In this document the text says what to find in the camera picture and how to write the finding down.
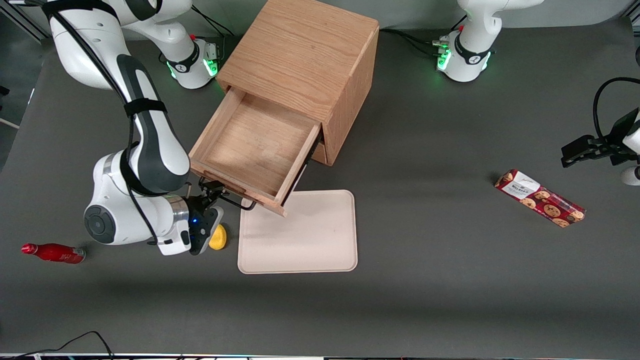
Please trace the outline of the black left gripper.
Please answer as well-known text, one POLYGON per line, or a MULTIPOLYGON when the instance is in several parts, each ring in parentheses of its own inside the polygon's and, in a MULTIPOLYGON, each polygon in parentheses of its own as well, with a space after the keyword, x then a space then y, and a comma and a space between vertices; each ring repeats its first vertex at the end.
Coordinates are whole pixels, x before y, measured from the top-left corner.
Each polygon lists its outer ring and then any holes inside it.
POLYGON ((583 135, 575 141, 577 148, 563 146, 561 148, 562 168, 568 168, 586 160, 596 160, 598 157, 608 158, 613 166, 619 166, 628 161, 638 164, 639 151, 624 144, 624 139, 633 133, 639 133, 638 108, 615 121, 608 134, 600 134, 601 141, 592 135, 583 135))

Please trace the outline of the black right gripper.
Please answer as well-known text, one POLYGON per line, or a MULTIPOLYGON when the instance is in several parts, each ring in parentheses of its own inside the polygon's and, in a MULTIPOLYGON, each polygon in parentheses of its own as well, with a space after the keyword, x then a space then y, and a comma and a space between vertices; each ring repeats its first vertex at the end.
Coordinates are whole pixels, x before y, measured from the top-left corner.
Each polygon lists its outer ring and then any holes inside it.
POLYGON ((199 209, 190 210, 189 213, 189 237, 192 256, 201 255, 209 248, 217 227, 224 216, 224 210, 219 206, 213 206, 224 191, 224 184, 218 180, 199 178, 199 189, 203 192, 199 196, 199 209))

